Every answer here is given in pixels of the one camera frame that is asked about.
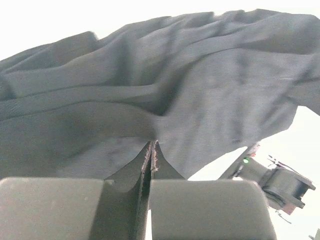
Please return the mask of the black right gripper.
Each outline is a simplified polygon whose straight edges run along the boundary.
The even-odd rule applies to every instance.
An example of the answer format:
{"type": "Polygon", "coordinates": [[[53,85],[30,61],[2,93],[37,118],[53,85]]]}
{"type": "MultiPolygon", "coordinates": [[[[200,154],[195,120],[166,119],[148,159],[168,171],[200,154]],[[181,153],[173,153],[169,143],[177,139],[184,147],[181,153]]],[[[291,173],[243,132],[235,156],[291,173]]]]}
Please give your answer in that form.
{"type": "Polygon", "coordinates": [[[275,240],[266,197],[271,208],[291,215],[305,207],[303,196],[316,187],[275,158],[268,158],[273,168],[257,162],[259,147],[256,142],[244,150],[220,180],[189,181],[155,143],[149,193],[152,239],[275,240]]]}

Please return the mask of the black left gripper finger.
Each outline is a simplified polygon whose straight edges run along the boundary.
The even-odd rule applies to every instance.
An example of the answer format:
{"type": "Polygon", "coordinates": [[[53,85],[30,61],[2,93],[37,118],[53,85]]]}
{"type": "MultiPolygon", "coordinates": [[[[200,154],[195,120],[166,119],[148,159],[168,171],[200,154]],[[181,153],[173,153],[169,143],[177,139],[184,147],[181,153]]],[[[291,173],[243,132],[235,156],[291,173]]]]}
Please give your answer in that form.
{"type": "Polygon", "coordinates": [[[3,240],[142,240],[152,143],[105,180],[7,177],[0,182],[3,240]]]}

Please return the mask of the black skirt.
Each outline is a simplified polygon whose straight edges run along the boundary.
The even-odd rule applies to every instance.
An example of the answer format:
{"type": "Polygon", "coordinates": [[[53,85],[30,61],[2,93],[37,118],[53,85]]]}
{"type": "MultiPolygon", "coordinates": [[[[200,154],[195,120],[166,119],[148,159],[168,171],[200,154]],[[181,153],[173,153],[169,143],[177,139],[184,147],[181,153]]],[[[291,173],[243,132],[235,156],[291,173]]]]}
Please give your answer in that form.
{"type": "Polygon", "coordinates": [[[158,141],[188,178],[320,111],[320,20],[264,9],[87,31],[0,62],[0,175],[107,178],[158,141]]]}

